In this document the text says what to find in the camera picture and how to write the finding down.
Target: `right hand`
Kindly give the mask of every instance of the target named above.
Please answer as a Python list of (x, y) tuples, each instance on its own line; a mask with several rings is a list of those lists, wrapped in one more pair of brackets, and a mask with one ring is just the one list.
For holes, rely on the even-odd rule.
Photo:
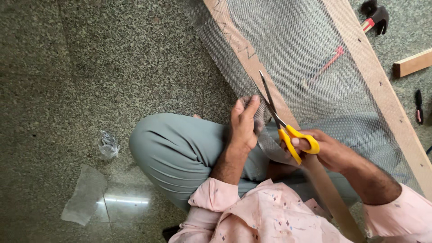
[[(362, 159), (362, 157), (351, 148), (341, 144), (338, 140), (320, 130), (299, 130), (299, 132), (309, 134), (315, 138), (320, 145), (320, 152), (317, 154), (318, 160), (327, 169), (333, 172), (343, 173), (348, 171), (355, 166), (353, 161), (358, 161), (356, 158)], [(291, 144), (297, 151), (311, 148), (309, 142), (304, 138), (291, 138)], [(281, 147), (286, 153), (290, 154), (284, 141), (282, 141)]]

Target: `speckled stone floor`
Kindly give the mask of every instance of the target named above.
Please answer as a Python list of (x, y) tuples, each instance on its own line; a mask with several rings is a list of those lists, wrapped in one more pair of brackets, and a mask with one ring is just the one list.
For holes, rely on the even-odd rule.
[[(381, 0), (388, 33), (367, 36), (424, 148), (432, 128), (414, 119), (413, 94), (432, 110), (432, 68), (401, 79), (394, 61), (431, 48), (432, 1)], [(361, 1), (351, 0), (357, 12)], [(164, 242), (185, 214), (133, 161), (128, 138), (143, 117), (199, 113), (227, 123), (235, 95), (183, 14), (168, 0), (4, 0), (0, 3), (0, 239), (2, 242)], [(102, 161), (108, 128), (121, 152)], [(102, 172), (107, 193), (146, 196), (142, 207), (107, 205), (89, 224), (62, 221), (80, 165)]]

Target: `wooden strip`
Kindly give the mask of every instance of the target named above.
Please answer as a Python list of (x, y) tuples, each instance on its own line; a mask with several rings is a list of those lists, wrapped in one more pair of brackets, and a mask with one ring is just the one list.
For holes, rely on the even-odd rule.
[[(234, 23), (231, 21), (226, 0), (203, 1), (249, 77), (257, 84), (261, 92), (265, 94), (264, 86), (261, 82), (258, 70), (262, 71), (266, 78), (267, 85), (272, 91), (272, 98), (275, 101), (276, 111), (279, 116), (293, 128), (300, 129), (297, 121), (286, 105), (285, 100), (274, 85), (270, 75), (259, 61), (254, 48), (250, 42), (240, 34)], [(318, 195), (339, 224), (344, 236), (356, 243), (365, 242), (362, 232), (359, 230), (348, 208), (317, 157), (315, 155), (307, 156), (303, 161), (303, 165), (308, 171), (309, 178), (317, 190)]]
[(432, 200), (432, 165), (347, 0), (322, 0), (425, 197)]
[(393, 74), (399, 78), (429, 66), (432, 66), (432, 48), (395, 62)]

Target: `metal mesh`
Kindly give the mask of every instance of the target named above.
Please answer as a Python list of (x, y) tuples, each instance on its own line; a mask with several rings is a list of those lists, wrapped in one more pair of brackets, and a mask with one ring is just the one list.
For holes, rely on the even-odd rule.
[[(282, 102), (289, 107), (302, 129), (322, 130), (389, 172), (398, 182), (423, 195), (418, 178), (406, 160), (407, 154), (401, 151), (394, 131), (384, 119), (364, 74), (359, 71), (327, 10), (328, 6), (322, 0), (213, 2), (216, 3), (213, 15), (201, 0), (192, 0), (186, 14), (238, 97), (257, 93), (253, 78), (245, 71), (248, 67), (237, 56), (239, 52), (246, 52), (248, 58), (259, 57), (281, 94)], [(215, 17), (223, 11), (218, 9), (218, 4), (226, 3), (236, 31), (250, 42), (253, 49), (236, 50), (235, 46), (242, 45), (233, 43), (236, 41), (230, 36), (233, 29), (219, 21), (217, 15)], [(341, 16), (353, 15), (344, 9), (340, 11)], [(343, 54), (318, 74), (319, 67), (338, 48), (343, 50)], [(365, 61), (368, 58), (376, 57), (365, 56)], [(384, 91), (393, 92), (391, 87)], [(259, 115), (263, 109), (261, 106), (256, 119), (263, 119)], [(265, 154), (274, 161), (290, 163), (284, 159), (276, 141), (275, 129), (261, 132), (259, 143)], [(429, 178), (422, 179), (431, 184)]]

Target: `person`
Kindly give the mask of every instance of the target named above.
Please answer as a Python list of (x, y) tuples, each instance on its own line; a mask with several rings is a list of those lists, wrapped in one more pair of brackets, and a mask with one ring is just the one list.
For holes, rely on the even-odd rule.
[[(313, 189), (290, 181), (299, 169), (278, 167), (290, 173), (279, 183), (269, 176), (275, 164), (254, 133), (259, 104), (257, 95), (246, 107), (238, 100), (229, 129), (175, 114), (151, 115), (137, 124), (129, 141), (134, 159), (170, 201), (188, 211), (169, 242), (350, 242), (315, 214)], [(341, 196), (362, 200), (369, 237), (432, 242), (431, 202), (324, 132), (300, 132), (318, 141), (319, 161), (340, 175), (330, 177)], [(310, 148), (303, 139), (291, 143), (299, 151)]]

